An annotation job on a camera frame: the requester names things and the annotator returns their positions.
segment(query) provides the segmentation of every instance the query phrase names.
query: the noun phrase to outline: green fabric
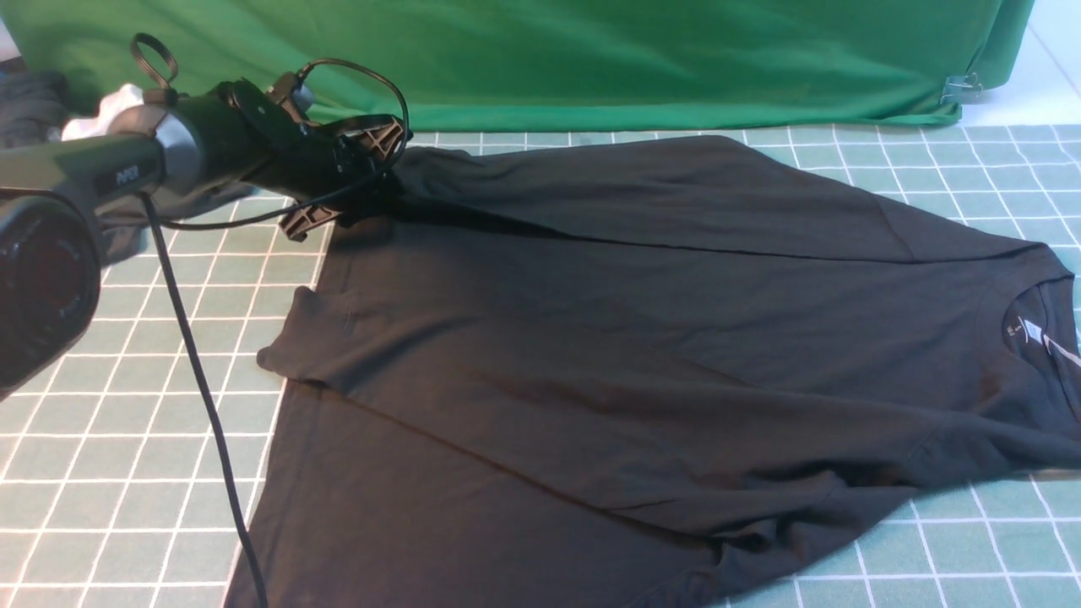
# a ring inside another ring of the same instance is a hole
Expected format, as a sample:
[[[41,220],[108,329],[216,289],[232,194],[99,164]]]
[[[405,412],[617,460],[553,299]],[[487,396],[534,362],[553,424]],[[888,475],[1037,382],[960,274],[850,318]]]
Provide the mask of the green fabric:
[[[1009,77],[1032,0],[5,0],[32,69],[78,108],[124,82],[135,31],[176,55],[175,85],[269,85],[310,58],[393,80],[418,131],[684,130],[809,122],[948,124],[949,76]],[[393,111],[341,68],[319,119]]]

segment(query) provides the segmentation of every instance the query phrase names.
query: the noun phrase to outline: grid mat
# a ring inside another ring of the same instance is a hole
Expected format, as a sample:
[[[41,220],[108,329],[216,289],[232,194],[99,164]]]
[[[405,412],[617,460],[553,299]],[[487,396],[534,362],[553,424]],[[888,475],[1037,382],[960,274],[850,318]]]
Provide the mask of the grid mat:
[[[495,154],[696,133],[426,134],[413,145]],[[706,133],[1046,242],[1081,270],[1081,125]],[[284,203],[258,196],[200,220]],[[272,223],[166,234],[249,516],[284,386],[254,355],[277,335],[293,290],[315,285],[329,235],[293,243]],[[221,605],[239,545],[172,314],[152,252],[109,268],[86,336],[2,404],[0,606]],[[1078,607],[1079,564],[1081,475],[1049,473],[915,501],[851,547],[724,606]]]

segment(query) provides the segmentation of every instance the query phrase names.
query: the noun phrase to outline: text logo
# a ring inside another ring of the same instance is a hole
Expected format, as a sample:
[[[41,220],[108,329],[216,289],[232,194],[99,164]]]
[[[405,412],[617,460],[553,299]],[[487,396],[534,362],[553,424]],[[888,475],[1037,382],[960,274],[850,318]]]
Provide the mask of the text logo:
[[[138,166],[131,166],[128,169],[117,171],[117,185],[122,186],[138,180]]]

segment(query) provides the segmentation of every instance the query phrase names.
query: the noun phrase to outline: black t-shirt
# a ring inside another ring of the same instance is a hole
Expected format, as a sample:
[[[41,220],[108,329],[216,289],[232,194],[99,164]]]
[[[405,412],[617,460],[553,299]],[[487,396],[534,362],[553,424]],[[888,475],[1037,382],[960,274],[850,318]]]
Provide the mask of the black t-shirt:
[[[293,380],[273,606],[708,606],[921,492],[1081,467],[1044,244],[723,137],[397,174],[258,358]]]

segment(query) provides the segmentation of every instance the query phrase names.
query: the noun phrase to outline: power cord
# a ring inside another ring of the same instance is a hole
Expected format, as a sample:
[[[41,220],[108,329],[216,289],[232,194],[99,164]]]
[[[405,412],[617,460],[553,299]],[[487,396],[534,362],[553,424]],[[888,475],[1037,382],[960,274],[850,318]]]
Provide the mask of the power cord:
[[[173,264],[169,260],[169,247],[165,244],[165,237],[161,233],[162,221],[158,216],[158,211],[154,207],[154,201],[144,193],[138,194],[146,210],[146,216],[150,221],[150,232],[154,234],[154,243],[158,249],[158,260],[161,262],[161,273],[165,277],[165,287],[169,290],[169,299],[173,302],[173,310],[176,313],[176,322],[181,326],[181,334],[184,336],[184,346],[188,353],[188,360],[191,362],[191,371],[195,372],[196,383],[199,385],[199,393],[202,395],[203,405],[206,406],[206,415],[210,418],[211,428],[214,431],[214,441],[217,444],[217,453],[222,460],[222,476],[225,478],[225,491],[229,497],[229,507],[232,511],[232,521],[237,526],[237,536],[240,537],[240,545],[244,550],[248,558],[248,567],[252,571],[252,580],[255,583],[255,594],[258,597],[259,608],[268,608],[266,583],[263,580],[263,572],[259,570],[258,560],[255,557],[255,547],[252,538],[248,533],[244,525],[243,511],[240,508],[240,497],[237,494],[237,479],[232,474],[232,464],[229,461],[229,449],[225,442],[225,432],[222,429],[222,420],[217,415],[217,408],[214,406],[214,398],[211,396],[210,385],[206,383],[206,374],[203,372],[202,364],[199,361],[199,353],[196,351],[195,336],[191,334],[191,325],[188,322],[187,313],[184,312],[184,301],[181,300],[181,290],[176,285],[176,275],[173,273]]]
[[[360,64],[348,62],[345,60],[335,60],[332,57],[328,57],[322,60],[316,60],[307,64],[306,66],[302,67],[299,71],[296,72],[296,78],[299,81],[299,83],[303,84],[304,81],[308,78],[308,76],[311,75],[311,71],[321,65],[334,65],[334,66],[347,67],[351,70],[358,71],[360,74],[363,74],[364,76],[372,78],[373,80],[379,82],[381,84],[389,89],[390,92],[393,93],[395,98],[398,100],[398,106],[401,108],[402,111],[401,116],[402,129],[405,131],[405,133],[410,132],[409,104],[405,103],[405,95],[402,94],[401,90],[393,82],[391,82],[389,79],[387,79],[379,72],[371,68],[364,67]],[[276,211],[269,211],[267,213],[263,213],[262,215],[255,215],[253,217],[244,217],[241,220],[233,220],[232,222],[218,222],[212,224],[187,224],[187,223],[174,222],[172,220],[161,220],[161,225],[174,230],[192,230],[192,232],[225,230],[228,228],[239,228],[240,226],[249,226],[251,224],[258,224],[259,222],[266,222],[267,220],[272,220],[275,217],[279,217],[286,213],[292,213],[293,211],[297,211],[299,209],[324,206],[328,202],[334,201],[338,198],[349,196],[350,194],[361,190],[362,188],[369,186],[372,182],[378,180],[379,177],[385,175],[388,171],[390,171],[390,169],[393,168],[393,166],[405,153],[405,140],[406,140],[405,137],[402,137],[401,144],[398,146],[398,149],[396,149],[393,154],[387,157],[386,161],[383,162],[378,171],[373,172],[371,175],[364,177],[363,180],[359,180],[352,184],[349,184],[348,186],[344,186],[342,188],[338,188],[337,190],[334,190],[333,193],[316,197],[311,200],[285,207],[282,209],[278,209]]]

